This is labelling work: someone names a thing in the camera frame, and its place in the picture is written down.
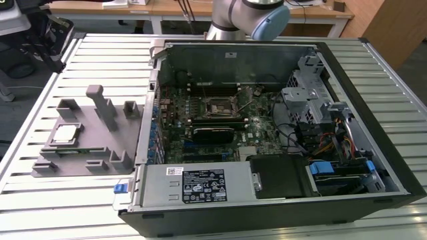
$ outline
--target motherboard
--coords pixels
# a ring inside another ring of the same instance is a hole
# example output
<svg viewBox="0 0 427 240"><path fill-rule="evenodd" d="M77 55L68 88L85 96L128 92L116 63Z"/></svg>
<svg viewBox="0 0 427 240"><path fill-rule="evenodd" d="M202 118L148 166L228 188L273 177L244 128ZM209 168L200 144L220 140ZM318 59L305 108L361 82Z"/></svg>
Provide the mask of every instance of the motherboard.
<svg viewBox="0 0 427 240"><path fill-rule="evenodd" d="M249 155L282 153L272 96L256 85L161 89L164 163L245 161Z"/></svg>

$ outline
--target metal bracket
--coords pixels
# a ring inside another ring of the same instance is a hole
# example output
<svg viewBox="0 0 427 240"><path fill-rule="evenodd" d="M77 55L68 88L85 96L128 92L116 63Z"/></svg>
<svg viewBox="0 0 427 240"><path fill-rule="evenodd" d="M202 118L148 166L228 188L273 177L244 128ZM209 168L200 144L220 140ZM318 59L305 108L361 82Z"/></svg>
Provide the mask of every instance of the metal bracket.
<svg viewBox="0 0 427 240"><path fill-rule="evenodd" d="M261 179L260 179L260 175L257 173L252 173L252 183L253 183L253 190L256 192L262 190Z"/></svg>
<svg viewBox="0 0 427 240"><path fill-rule="evenodd" d="M329 112L334 112L334 111L344 111L344 110L348 110L348 105L345 102L333 102L333 103L329 103L328 107L326 107L326 110Z"/></svg>
<svg viewBox="0 0 427 240"><path fill-rule="evenodd" d="M166 49L170 48L170 45L165 45L164 39L154 39L150 41L149 47L149 57L156 60L164 55L166 55Z"/></svg>

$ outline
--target aluminum extrusion table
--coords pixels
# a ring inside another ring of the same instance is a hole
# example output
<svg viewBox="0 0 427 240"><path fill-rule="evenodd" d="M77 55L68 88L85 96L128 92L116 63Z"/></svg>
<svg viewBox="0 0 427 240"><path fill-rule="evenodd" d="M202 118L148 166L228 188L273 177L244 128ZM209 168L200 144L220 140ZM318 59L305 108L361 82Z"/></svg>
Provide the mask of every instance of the aluminum extrusion table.
<svg viewBox="0 0 427 240"><path fill-rule="evenodd" d="M0 163L1 240L144 239L112 206L113 185L132 175L33 178L30 171L58 116L54 106L61 98L72 97L78 105L92 105L85 89L101 84L114 104L128 100L144 104L149 46L156 38L194 39L188 35L88 34L72 40L62 57L66 68L52 75ZM326 43L418 182L427 186L427 109L372 46L357 39L280 39ZM413 240L425 239L425 223L427 198L352 223L173 239Z"/></svg>

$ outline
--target warning label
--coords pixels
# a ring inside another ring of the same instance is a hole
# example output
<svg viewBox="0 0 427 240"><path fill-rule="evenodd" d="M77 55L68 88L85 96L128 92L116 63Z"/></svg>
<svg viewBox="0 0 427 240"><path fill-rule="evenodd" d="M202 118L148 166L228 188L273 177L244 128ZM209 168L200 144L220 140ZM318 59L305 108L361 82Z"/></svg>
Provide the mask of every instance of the warning label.
<svg viewBox="0 0 427 240"><path fill-rule="evenodd" d="M226 201L224 169L181 172L181 201L185 204Z"/></svg>

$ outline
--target red wire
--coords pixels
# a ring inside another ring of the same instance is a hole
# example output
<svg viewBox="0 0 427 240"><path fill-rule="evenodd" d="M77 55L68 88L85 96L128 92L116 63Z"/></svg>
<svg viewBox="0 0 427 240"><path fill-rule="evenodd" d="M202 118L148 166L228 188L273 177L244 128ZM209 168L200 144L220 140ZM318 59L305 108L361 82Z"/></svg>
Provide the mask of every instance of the red wire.
<svg viewBox="0 0 427 240"><path fill-rule="evenodd" d="M321 137L320 137L320 143L318 143L318 148L320 148L320 146L321 146L322 138L324 138L326 135L333 135L333 134L334 134L333 132L326 132L326 133L324 133L324 134L321 135Z"/></svg>

